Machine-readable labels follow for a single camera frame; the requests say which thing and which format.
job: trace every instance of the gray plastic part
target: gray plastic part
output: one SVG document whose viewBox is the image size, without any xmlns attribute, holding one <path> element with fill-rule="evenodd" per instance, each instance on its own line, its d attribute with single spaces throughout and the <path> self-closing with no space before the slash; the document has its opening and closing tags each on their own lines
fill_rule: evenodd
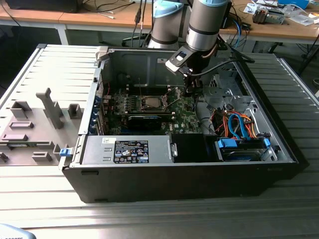
<svg viewBox="0 0 319 239">
<path fill-rule="evenodd" d="M 8 161 L 8 156 L 6 156 L 4 153 L 0 152 L 0 159 L 3 161 L 3 162 L 7 162 Z"/>
<path fill-rule="evenodd" d="M 0 224 L 0 238 L 36 239 L 34 234 L 7 224 Z"/>
<path fill-rule="evenodd" d="M 40 43 L 40 44 L 38 44 L 38 45 L 36 46 L 36 48 L 42 49 L 42 48 L 45 48 L 46 46 L 47 46 L 47 44 Z"/>
<path fill-rule="evenodd" d="M 26 134 L 5 134 L 2 137 L 2 140 L 8 140 L 8 141 L 27 141 L 28 136 Z"/>
<path fill-rule="evenodd" d="M 7 143 L 0 143 L 0 150 L 11 150 Z"/>
<path fill-rule="evenodd" d="M 79 104 L 70 104 L 68 112 L 72 120 L 81 119 L 83 115 Z"/>
<path fill-rule="evenodd" d="M 35 162 L 52 161 L 48 152 L 33 152 L 32 158 Z"/>
<path fill-rule="evenodd" d="M 26 101 L 16 101 L 14 102 L 10 110 L 17 120 L 25 120 L 27 119 L 27 116 L 24 112 L 30 111 L 31 108 Z"/>
<path fill-rule="evenodd" d="M 10 123 L 9 127 L 11 129 L 28 129 L 33 128 L 34 125 L 31 121 L 13 121 Z"/>
<path fill-rule="evenodd" d="M 63 122 L 60 120 L 61 108 L 58 106 L 58 103 L 54 104 L 51 97 L 51 90 L 47 88 L 44 93 L 36 93 L 35 95 L 42 100 L 42 103 L 45 107 L 46 113 L 51 119 L 51 122 L 54 128 L 62 128 Z"/>
<path fill-rule="evenodd" d="M 53 149 L 53 154 L 55 155 L 55 157 L 57 158 L 58 161 L 60 161 L 61 156 L 60 156 L 60 146 L 58 144 L 55 145 L 54 149 Z"/>
<path fill-rule="evenodd" d="M 36 146 L 39 149 L 54 149 L 54 143 L 52 141 L 48 143 L 37 143 Z"/>
</svg>

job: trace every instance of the warning label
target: warning label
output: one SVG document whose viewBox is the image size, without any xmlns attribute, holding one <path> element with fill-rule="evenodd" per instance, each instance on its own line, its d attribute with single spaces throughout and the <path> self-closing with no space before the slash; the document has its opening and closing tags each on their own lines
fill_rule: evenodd
<svg viewBox="0 0 319 239">
<path fill-rule="evenodd" d="M 147 140 L 115 141 L 115 163 L 148 163 L 149 158 Z"/>
</svg>

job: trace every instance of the floor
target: floor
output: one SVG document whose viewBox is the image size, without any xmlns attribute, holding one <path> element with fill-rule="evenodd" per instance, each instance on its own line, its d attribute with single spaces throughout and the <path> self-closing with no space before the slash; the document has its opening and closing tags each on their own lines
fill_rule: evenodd
<svg viewBox="0 0 319 239">
<path fill-rule="evenodd" d="M 0 95 L 5 92 L 19 70 L 27 61 L 31 53 L 39 43 L 60 44 L 55 29 L 13 27 L 13 38 L 6 35 L 0 38 Z M 112 46 L 121 46 L 121 39 L 130 37 L 130 33 L 101 32 L 98 35 L 93 31 L 71 30 L 69 40 L 73 45 L 101 45 L 99 41 L 106 41 Z M 269 49 L 270 43 L 258 42 L 254 52 L 265 52 Z M 283 44 L 278 46 L 274 52 L 278 57 L 283 57 L 288 64 L 297 71 L 302 62 L 300 57 L 304 54 L 296 44 Z M 301 75 L 304 82 L 316 92 L 318 89 L 313 84 L 314 78 L 319 78 L 319 57 L 312 61 Z"/>
</svg>

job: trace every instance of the wooden desk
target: wooden desk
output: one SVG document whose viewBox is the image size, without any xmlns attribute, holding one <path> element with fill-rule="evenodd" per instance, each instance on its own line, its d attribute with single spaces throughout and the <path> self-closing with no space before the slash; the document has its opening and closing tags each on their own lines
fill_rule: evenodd
<svg viewBox="0 0 319 239">
<path fill-rule="evenodd" d="M 7 12 L 14 17 L 16 21 L 31 21 L 31 22 L 47 22 L 47 23 L 59 23 L 60 17 L 63 12 L 59 11 L 38 11 L 38 10 L 14 10 L 10 9 L 5 0 L 0 0 Z M 0 5 L 0 20 L 10 20 L 11 17 L 5 12 Z"/>
<path fill-rule="evenodd" d="M 6 10 L 19 22 L 21 26 L 48 27 L 58 30 L 61 43 L 68 45 L 67 30 L 93 30 L 93 31 L 118 31 L 132 32 L 134 28 L 134 18 L 139 7 L 139 3 L 114 10 L 112 15 L 115 19 L 110 19 L 103 15 L 87 10 L 80 10 L 79 13 L 62 13 L 53 11 L 38 10 L 12 10 L 8 7 L 4 0 L 3 5 Z M 97 5 L 102 3 L 111 3 L 112 0 L 96 0 Z M 301 44 L 312 44 L 319 33 L 318 25 L 303 26 L 289 19 L 285 20 L 283 25 L 278 24 L 255 24 L 252 21 L 252 15 L 243 13 L 245 5 L 249 0 L 233 0 L 237 14 L 244 22 L 251 24 L 251 31 L 247 37 L 248 40 L 270 41 L 270 42 L 290 42 Z M 107 5 L 101 10 L 115 8 L 129 3 L 129 0 L 119 0 L 116 4 Z M 94 10 L 92 2 L 86 4 L 88 9 Z M 151 28 L 151 7 L 147 3 L 144 20 L 143 32 L 148 32 Z M 319 11 L 319 7 L 308 8 L 308 11 Z M 0 25 L 16 25 L 14 21 L 0 6 Z M 234 26 L 228 29 L 221 29 L 220 34 L 224 38 L 233 37 L 236 34 Z"/>
<path fill-rule="evenodd" d="M 97 0 L 97 5 L 102 4 L 104 2 L 110 2 L 107 0 Z M 102 7 L 100 10 L 107 10 L 111 8 L 115 8 L 118 6 L 129 4 L 128 0 L 123 1 L 120 0 L 117 4 L 108 5 Z M 79 25 L 94 25 L 94 26 L 112 26 L 112 27 L 134 27 L 134 19 L 136 12 L 139 8 L 139 3 L 136 2 L 130 6 L 122 7 L 114 10 L 114 14 L 111 13 L 103 13 L 106 15 L 114 16 L 115 19 L 110 19 L 101 14 L 95 12 L 88 12 L 87 10 L 82 9 L 79 13 L 64 13 L 59 22 L 62 24 L 79 24 Z M 86 4 L 88 9 L 95 10 L 93 4 Z M 143 28 L 150 29 L 152 27 L 152 4 L 146 4 L 145 10 L 145 18 Z"/>
<path fill-rule="evenodd" d="M 235 5 L 234 8 L 238 16 L 242 21 L 251 24 L 251 31 L 249 33 L 248 39 L 258 39 L 264 41 L 280 41 L 280 42 L 292 42 L 301 43 L 302 41 L 310 40 L 314 41 L 318 36 L 319 29 L 318 24 L 311 24 L 309 26 L 303 26 L 296 23 L 288 18 L 285 19 L 284 24 L 256 24 L 253 23 L 252 14 L 244 13 L 243 10 L 249 0 L 233 0 Z M 319 11 L 319 6 L 311 5 L 306 9 L 306 11 Z M 237 30 L 235 27 L 230 27 L 228 29 L 221 29 L 221 34 L 236 34 Z"/>
</svg>

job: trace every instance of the aluminum profile table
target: aluminum profile table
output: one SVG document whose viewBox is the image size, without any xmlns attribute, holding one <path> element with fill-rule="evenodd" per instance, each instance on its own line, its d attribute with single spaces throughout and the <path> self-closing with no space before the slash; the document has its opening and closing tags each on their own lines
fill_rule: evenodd
<svg viewBox="0 0 319 239">
<path fill-rule="evenodd" d="M 64 54 L 90 49 L 47 49 L 53 47 L 64 48 Z M 53 57 L 46 54 L 56 53 L 36 49 L 2 98 L 0 126 L 5 103 L 20 89 L 32 65 Z M 57 166 L 0 167 L 0 223 L 24 228 L 38 239 L 318 238 L 318 103 L 283 60 L 249 56 L 256 59 L 250 69 L 310 162 L 294 179 L 277 182 L 259 197 L 86 204 Z M 75 60 L 81 64 L 84 58 Z"/>
</svg>

